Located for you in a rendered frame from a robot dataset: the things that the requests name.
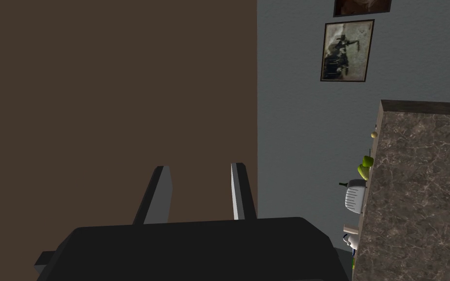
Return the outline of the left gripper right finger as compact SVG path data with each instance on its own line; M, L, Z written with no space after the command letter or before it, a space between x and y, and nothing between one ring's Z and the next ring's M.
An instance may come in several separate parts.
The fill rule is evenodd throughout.
M247 169L241 162L231 164L231 192L234 220L257 219Z

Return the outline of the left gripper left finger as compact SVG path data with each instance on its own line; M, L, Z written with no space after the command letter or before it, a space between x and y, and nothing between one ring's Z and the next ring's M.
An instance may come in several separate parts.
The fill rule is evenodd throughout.
M172 198L172 179L169 166L157 166L145 190L134 218L134 224L167 223Z

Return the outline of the marble kitchen counter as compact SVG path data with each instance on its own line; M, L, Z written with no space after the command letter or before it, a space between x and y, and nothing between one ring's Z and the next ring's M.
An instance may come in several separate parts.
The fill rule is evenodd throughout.
M381 100L351 281L450 281L450 102Z

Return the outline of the framed picture with dark figure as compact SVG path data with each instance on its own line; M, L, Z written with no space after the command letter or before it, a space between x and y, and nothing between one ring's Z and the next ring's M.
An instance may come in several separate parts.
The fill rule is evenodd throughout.
M374 26L374 19L325 24L320 81L366 81Z

